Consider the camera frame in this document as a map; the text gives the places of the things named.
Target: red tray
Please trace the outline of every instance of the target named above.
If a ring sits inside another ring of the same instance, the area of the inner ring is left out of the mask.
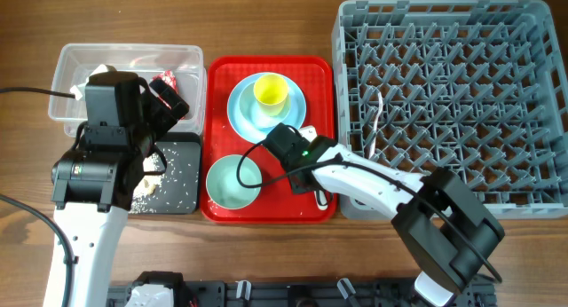
[[[209,68],[202,173],[207,174],[221,157],[242,155],[252,146],[231,127],[227,101],[242,79],[269,71],[289,77],[304,93],[307,105],[304,126],[313,125],[318,134],[335,138],[333,75],[325,60],[313,56],[222,57]],[[284,174],[278,160],[261,146],[249,157],[260,168],[263,181]],[[336,207],[336,201],[332,201],[327,210],[319,210],[313,193],[292,194],[287,179],[263,187],[252,204],[237,210],[220,208],[211,201],[205,179],[202,179],[200,201],[205,217],[217,223],[232,224],[322,223],[334,214]]]

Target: blue plate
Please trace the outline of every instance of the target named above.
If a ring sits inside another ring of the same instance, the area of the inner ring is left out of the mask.
[[[229,123],[231,123],[233,130],[237,132],[239,136],[253,144],[265,139],[266,135],[273,127],[263,129],[255,127],[252,120],[242,114],[239,102],[243,91],[247,89],[250,84],[254,84],[254,82],[256,82],[256,80],[264,74],[265,73],[257,73],[240,81],[231,92],[227,103],[227,116],[229,117]],[[288,87],[290,88],[290,92],[288,93],[290,110],[282,122],[300,129],[304,123],[307,110],[304,95],[302,90],[300,90],[300,88],[292,80],[284,75],[282,75],[282,77],[284,77],[288,83]]]

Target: clear plastic container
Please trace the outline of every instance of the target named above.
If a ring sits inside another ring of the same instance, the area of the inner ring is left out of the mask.
[[[189,113],[171,132],[203,132],[207,74],[201,48],[192,45],[71,43],[61,50],[51,84],[52,91],[69,92],[84,83],[101,64],[129,71],[148,82],[161,72],[171,70],[177,79],[179,95],[189,104]],[[87,119],[85,102],[51,97],[48,115],[64,122],[64,130],[74,137],[80,122]]]

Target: plastic grid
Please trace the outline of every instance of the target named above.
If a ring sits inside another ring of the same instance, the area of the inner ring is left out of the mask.
[[[354,153],[375,142],[383,165],[448,167],[499,218],[568,214],[566,77],[542,1],[347,1],[332,40],[339,139]],[[380,218],[360,210],[342,199],[347,217]]]

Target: wooden table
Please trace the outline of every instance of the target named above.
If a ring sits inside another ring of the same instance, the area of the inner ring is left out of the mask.
[[[227,54],[313,54],[331,61],[343,0],[0,0],[0,87],[50,88],[66,43],[196,44],[206,65]],[[545,0],[568,51],[566,0]],[[51,166],[70,147],[39,94],[0,95],[0,191],[52,215]],[[505,221],[491,257],[505,283],[500,306],[568,305],[568,220]],[[0,204],[0,305],[39,306],[52,233]],[[143,271],[186,279],[299,280],[411,277],[416,263],[389,223],[340,214],[319,225],[212,224],[201,214],[132,216],[112,280]]]

